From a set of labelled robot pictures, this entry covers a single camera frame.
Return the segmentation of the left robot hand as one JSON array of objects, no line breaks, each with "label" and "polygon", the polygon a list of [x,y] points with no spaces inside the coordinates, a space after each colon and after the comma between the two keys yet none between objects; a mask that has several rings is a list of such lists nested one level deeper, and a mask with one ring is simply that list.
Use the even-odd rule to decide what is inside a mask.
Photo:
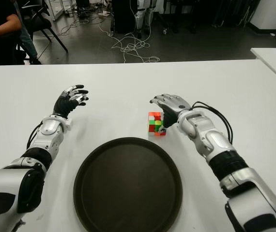
[{"label": "left robot hand", "polygon": [[53,115],[68,118],[68,115],[77,106],[85,106],[89,99],[89,92],[84,89],[84,85],[72,85],[65,89],[56,100],[53,108]]}]

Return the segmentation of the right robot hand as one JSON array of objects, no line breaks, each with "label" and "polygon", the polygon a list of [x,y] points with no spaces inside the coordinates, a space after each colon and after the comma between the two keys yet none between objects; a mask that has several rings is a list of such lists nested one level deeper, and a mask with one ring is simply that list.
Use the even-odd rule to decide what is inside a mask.
[{"label": "right robot hand", "polygon": [[150,103],[156,104],[163,110],[164,119],[161,131],[177,123],[179,115],[191,109],[191,105],[177,95],[157,95],[150,100]]}]

